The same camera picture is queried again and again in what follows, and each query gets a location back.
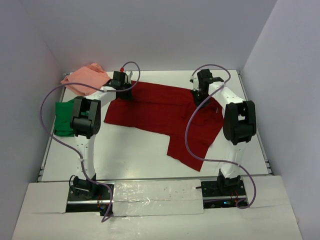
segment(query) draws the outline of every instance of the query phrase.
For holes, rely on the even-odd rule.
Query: pink cloth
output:
[[[102,67],[97,63],[92,63],[66,76],[61,83],[82,83],[100,89],[109,80],[110,77]],[[90,87],[80,85],[68,85],[65,87],[79,96],[88,96],[96,91]]]

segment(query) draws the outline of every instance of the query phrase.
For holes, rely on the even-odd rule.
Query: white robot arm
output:
[[[199,71],[197,77],[191,78],[191,82],[193,82],[194,102],[199,105],[224,83],[220,77],[213,77],[209,69]],[[224,86],[212,97],[223,109],[223,134],[228,140],[223,160],[241,165],[244,150],[257,132],[255,104],[238,97],[227,86]],[[220,172],[226,179],[234,179],[239,175],[239,170],[237,165],[224,163]]]
[[[115,91],[131,87],[132,74],[132,71],[115,71],[113,79],[101,87],[101,91],[96,91],[86,97],[78,96],[74,99],[70,127],[75,135],[76,148],[83,156],[83,159],[79,158],[75,178],[73,179],[75,190],[86,191],[90,195],[96,194],[95,186],[86,180],[81,161],[83,161],[87,176],[91,180],[96,180],[94,143],[101,126],[101,108],[116,98],[132,99],[131,90]]]

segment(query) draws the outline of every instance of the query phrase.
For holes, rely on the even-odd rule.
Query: white panel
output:
[[[23,204],[29,207],[28,209],[23,208],[21,211],[30,213],[65,213],[68,193],[69,185],[65,182],[30,183],[23,201]]]
[[[114,216],[203,214],[200,180],[116,181]]]
[[[202,199],[121,201],[113,203],[112,212],[115,217],[203,214],[204,202]]]
[[[302,240],[291,206],[207,209],[204,214],[112,217],[94,212],[25,214],[13,240]]]
[[[283,178],[306,240],[320,236],[319,9],[318,0],[279,0],[242,78],[272,171]]]
[[[201,182],[195,180],[171,181],[116,181],[115,202],[139,202],[148,200],[202,200]]]
[[[276,0],[22,0],[66,73],[91,62],[115,70],[242,69]]]
[[[244,98],[237,71],[232,70],[227,86],[238,96]],[[141,81],[157,83],[186,89],[192,88],[189,78],[192,71],[143,71]],[[214,76],[226,79],[222,70],[212,71]],[[69,101],[76,95],[65,91],[63,101]],[[109,105],[101,109],[101,118],[105,119]],[[75,146],[72,137],[60,137],[60,140]],[[209,159],[224,159],[228,141],[221,130],[207,151]],[[220,163],[204,162],[200,172],[167,156],[169,136],[137,129],[102,123],[96,135],[94,146],[94,167],[99,180],[155,179],[178,177],[218,176]],[[248,144],[243,155],[243,166],[249,173],[268,174],[265,159],[257,136]],[[47,155],[42,181],[68,181],[77,169],[78,156],[72,150],[55,141]]]
[[[257,192],[255,201],[251,205],[251,208],[290,205],[281,176],[255,176],[253,180],[257,188]],[[243,184],[248,202],[250,203],[254,195],[253,184],[249,177],[243,178]]]
[[[38,179],[48,136],[44,94],[62,71],[18,0],[0,1],[0,239],[11,239],[28,183]],[[51,126],[57,91],[43,109]]]

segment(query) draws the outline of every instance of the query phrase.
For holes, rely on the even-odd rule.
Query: red cloth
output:
[[[203,161],[192,157],[185,146],[187,123],[196,109],[190,90],[139,82],[132,90],[134,100],[110,103],[104,122],[170,136],[167,155],[200,171]],[[223,126],[222,107],[213,98],[195,115],[188,132],[191,151],[204,158]]]

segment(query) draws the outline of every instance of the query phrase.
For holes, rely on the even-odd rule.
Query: fabric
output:
[[[104,122],[135,127],[170,136],[167,155],[200,171],[203,161],[192,157],[185,146],[187,123],[196,109],[190,90],[139,82],[132,90],[133,100],[116,99],[110,103]],[[223,126],[222,107],[211,98],[209,105],[194,117],[188,143],[191,151],[204,158]]]
[[[97,63],[92,63],[87,66],[83,66],[72,74],[66,76],[61,83],[82,83],[100,89],[109,80],[110,77],[102,67]],[[78,96],[88,96],[96,91],[90,87],[81,85],[67,85],[65,87]]]
[[[67,102],[55,103],[55,121],[53,133],[59,137],[73,137],[74,132],[70,128],[70,119],[72,115],[72,109],[74,106],[74,100]]]

